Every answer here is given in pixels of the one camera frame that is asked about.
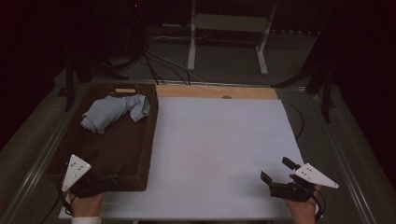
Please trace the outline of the power strip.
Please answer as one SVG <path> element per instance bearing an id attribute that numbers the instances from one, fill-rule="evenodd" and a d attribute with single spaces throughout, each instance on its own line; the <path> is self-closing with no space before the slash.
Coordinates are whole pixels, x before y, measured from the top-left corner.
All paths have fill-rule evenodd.
<path id="1" fill-rule="evenodd" d="M 311 32 L 311 31 L 299 31 L 299 30 L 284 30 L 284 29 L 275 29 L 271 28 L 271 32 L 275 34 L 293 34 L 293 35 L 319 35 L 320 32 Z"/>

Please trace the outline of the light blue sleeveless top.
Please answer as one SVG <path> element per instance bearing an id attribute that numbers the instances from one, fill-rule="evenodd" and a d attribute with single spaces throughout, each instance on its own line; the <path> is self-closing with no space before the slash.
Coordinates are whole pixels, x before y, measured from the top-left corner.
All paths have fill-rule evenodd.
<path id="1" fill-rule="evenodd" d="M 92 133 L 104 133 L 106 127 L 117 121 L 127 112 L 133 122 L 146 117 L 150 111 L 149 99 L 142 94 L 114 97 L 108 95 L 93 102 L 87 112 L 82 115 L 80 125 Z"/>

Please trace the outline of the person's right hand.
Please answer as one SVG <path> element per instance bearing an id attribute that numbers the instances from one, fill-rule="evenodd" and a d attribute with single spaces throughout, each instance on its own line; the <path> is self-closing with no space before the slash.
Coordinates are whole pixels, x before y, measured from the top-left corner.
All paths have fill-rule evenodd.
<path id="1" fill-rule="evenodd" d="M 317 204 L 313 198 L 310 198 L 306 202 L 285 200 L 285 204 L 290 210 L 294 224 L 317 224 Z"/>

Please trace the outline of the brown wicker basket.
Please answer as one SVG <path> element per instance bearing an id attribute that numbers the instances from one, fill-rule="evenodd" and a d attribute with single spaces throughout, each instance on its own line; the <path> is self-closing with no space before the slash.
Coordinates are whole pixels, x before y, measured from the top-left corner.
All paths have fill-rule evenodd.
<path id="1" fill-rule="evenodd" d="M 125 114 L 109 124 L 104 133 L 92 133 L 80 125 L 83 113 L 89 110 L 94 101 L 108 95 L 123 97 L 135 94 L 147 96 L 150 104 L 148 115 L 138 122 L 133 122 Z M 158 109 L 156 86 L 153 84 L 92 83 L 71 119 L 45 177 L 55 182 L 66 168 L 72 154 L 88 160 L 89 155 L 99 149 L 98 168 L 94 174 L 96 177 L 107 178 L 125 164 L 126 168 L 119 183 L 111 189 L 144 191 L 148 183 Z"/>

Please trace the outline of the black tripod stand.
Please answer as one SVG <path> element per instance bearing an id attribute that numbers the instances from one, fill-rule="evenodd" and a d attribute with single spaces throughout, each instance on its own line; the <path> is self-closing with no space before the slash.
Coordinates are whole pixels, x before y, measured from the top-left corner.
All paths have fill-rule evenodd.
<path id="1" fill-rule="evenodd" d="M 332 92 L 332 76 L 335 64 L 320 63 L 305 69 L 299 74 L 288 78 L 280 83 L 272 85 L 272 88 L 283 89 L 305 77 L 311 77 L 305 90 L 308 94 L 317 94 L 322 91 L 321 115 L 327 123 L 330 123 L 330 105 Z"/>
<path id="2" fill-rule="evenodd" d="M 83 52 L 66 52 L 65 54 L 65 88 L 60 91 L 60 94 L 65 97 L 65 108 L 64 111 L 67 112 L 71 109 L 75 101 L 75 89 L 74 89 L 74 75 L 76 69 L 74 68 L 75 62 L 80 59 L 83 63 L 91 65 L 96 69 L 103 71 L 106 75 L 117 79 L 117 80 L 127 80 L 127 77 L 123 77 L 118 73 L 111 70 L 109 67 L 100 64 L 98 61 L 89 57 Z"/>

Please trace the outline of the person's left hand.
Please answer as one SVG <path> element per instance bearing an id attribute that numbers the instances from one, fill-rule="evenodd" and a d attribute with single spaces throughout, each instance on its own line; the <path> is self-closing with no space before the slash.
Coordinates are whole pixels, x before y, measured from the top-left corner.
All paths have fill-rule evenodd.
<path id="1" fill-rule="evenodd" d="M 68 193 L 71 199 L 73 217 L 99 217 L 102 209 L 104 193 L 100 193 L 88 198 L 79 198 L 71 192 Z"/>

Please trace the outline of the white table mat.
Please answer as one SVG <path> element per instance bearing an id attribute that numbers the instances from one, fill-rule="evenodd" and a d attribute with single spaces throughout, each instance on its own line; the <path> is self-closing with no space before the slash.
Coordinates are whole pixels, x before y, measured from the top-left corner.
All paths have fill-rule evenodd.
<path id="1" fill-rule="evenodd" d="M 99 217 L 292 219 L 261 180 L 288 181 L 283 157 L 302 159 L 281 101 L 163 97 L 147 189 L 104 193 Z"/>

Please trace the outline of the white metal stand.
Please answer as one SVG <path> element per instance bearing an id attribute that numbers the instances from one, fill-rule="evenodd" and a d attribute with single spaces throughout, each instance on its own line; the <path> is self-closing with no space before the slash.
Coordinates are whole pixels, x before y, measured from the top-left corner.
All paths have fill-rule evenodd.
<path id="1" fill-rule="evenodd" d="M 277 4 L 272 4 L 269 15 L 266 17 L 204 14 L 196 12 L 196 0 L 191 0 L 191 37 L 187 69 L 193 71 L 195 68 L 197 29 L 262 33 L 262 41 L 255 47 L 255 50 L 260 73 L 262 76 L 267 76 L 269 72 L 264 48 L 272 28 L 276 10 Z"/>

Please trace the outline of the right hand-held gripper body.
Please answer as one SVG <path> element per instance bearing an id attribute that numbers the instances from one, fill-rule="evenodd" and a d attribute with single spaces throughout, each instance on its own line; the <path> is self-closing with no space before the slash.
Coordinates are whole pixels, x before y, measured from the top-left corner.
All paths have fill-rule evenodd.
<path id="1" fill-rule="evenodd" d="M 287 184 L 274 182 L 269 186 L 270 196 L 294 202 L 306 202 L 314 196 L 315 185 L 338 189 L 339 185 L 310 163 L 296 164 L 294 179 Z"/>

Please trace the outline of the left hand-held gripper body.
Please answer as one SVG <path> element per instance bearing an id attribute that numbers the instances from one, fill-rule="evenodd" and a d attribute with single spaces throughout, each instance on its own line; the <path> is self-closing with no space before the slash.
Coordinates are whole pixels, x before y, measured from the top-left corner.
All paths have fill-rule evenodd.
<path id="1" fill-rule="evenodd" d="M 100 180 L 92 172 L 92 166 L 72 154 L 67 164 L 62 192 L 71 192 L 79 198 L 88 198 L 103 193 L 108 187 L 106 180 Z"/>

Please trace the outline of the aluminium frame rail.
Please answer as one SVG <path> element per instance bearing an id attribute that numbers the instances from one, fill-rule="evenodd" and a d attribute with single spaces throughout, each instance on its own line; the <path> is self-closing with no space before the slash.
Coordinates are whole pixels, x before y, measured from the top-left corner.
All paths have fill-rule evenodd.
<path id="1" fill-rule="evenodd" d="M 304 86 L 287 86 L 284 88 L 271 87 L 270 85 L 261 84 L 233 84 L 233 83 L 212 83 L 212 82 L 184 82 L 165 80 L 164 82 L 159 81 L 158 83 L 154 80 L 149 79 L 128 79 L 128 80 L 116 80 L 116 79 L 94 79 L 91 83 L 110 83 L 110 84 L 159 84 L 166 87 L 170 86 L 182 86 L 182 87 L 233 87 L 233 88 L 272 88 L 276 91 L 297 91 L 304 92 L 306 87 Z"/>
<path id="2" fill-rule="evenodd" d="M 340 169 L 343 176 L 346 188 L 351 196 L 351 199 L 357 208 L 363 224 L 378 224 L 377 220 L 361 190 L 361 186 L 354 176 L 354 173 L 347 162 L 347 157 L 343 151 L 340 141 L 336 138 L 335 130 L 331 124 L 329 124 L 325 118 L 322 117 L 321 113 L 321 101 L 318 96 L 308 94 L 307 95 L 310 104 L 314 107 L 316 117 L 320 123 L 322 129 L 325 132 L 326 139 L 329 142 L 329 148 L 333 154 L 335 161 Z"/>
<path id="3" fill-rule="evenodd" d="M 0 224 L 14 224 L 47 169 L 72 113 L 51 92 L 0 151 L 0 201 L 7 206 Z"/>

